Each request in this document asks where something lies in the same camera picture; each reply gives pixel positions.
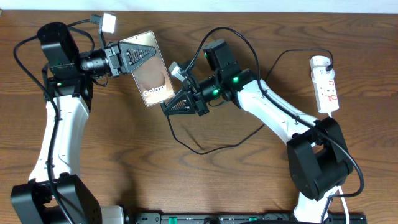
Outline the Galaxy S25 Ultra smartphone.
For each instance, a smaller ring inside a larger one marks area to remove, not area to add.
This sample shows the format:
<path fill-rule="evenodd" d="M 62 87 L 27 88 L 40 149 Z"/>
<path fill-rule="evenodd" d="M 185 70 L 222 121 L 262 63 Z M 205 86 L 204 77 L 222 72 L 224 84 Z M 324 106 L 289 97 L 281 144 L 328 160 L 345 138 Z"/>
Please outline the Galaxy S25 Ultra smartphone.
<path fill-rule="evenodd" d="M 175 96 L 169 71 L 165 66 L 154 33 L 150 30 L 120 42 L 149 45 L 155 47 L 156 54 L 132 72 L 144 104 L 147 107 L 159 104 Z"/>

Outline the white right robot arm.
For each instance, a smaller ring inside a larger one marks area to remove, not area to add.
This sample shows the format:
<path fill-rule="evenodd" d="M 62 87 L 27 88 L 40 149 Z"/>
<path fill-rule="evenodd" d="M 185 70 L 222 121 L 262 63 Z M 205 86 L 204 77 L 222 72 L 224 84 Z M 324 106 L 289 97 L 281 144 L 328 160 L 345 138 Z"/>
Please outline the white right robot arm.
<path fill-rule="evenodd" d="M 319 120 L 305 114 L 279 97 L 257 73 L 240 68 L 223 39 L 203 51 L 214 73 L 199 82 L 191 73 L 191 61 L 173 62 L 169 72 L 183 86 L 161 104 L 164 115 L 202 116 L 209 112 L 210 101 L 222 97 L 260 119 L 287 147 L 290 176 L 300 192 L 294 218 L 325 223 L 332 200 L 342 197 L 342 184 L 357 168 L 340 125 L 331 117 Z"/>

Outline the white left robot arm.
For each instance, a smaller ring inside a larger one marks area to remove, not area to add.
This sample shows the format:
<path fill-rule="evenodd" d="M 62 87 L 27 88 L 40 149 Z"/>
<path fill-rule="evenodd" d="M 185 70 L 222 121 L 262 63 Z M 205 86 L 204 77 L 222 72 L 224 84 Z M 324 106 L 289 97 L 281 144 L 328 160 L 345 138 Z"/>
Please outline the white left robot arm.
<path fill-rule="evenodd" d="M 158 52 L 147 31 L 99 49 L 80 52 L 77 24 L 52 22 L 36 33 L 47 58 L 37 85 L 47 110 L 45 134 L 27 183 L 12 188 L 22 223 L 134 223 L 121 205 L 102 206 L 80 179 L 81 142 L 100 78 L 131 73 Z"/>

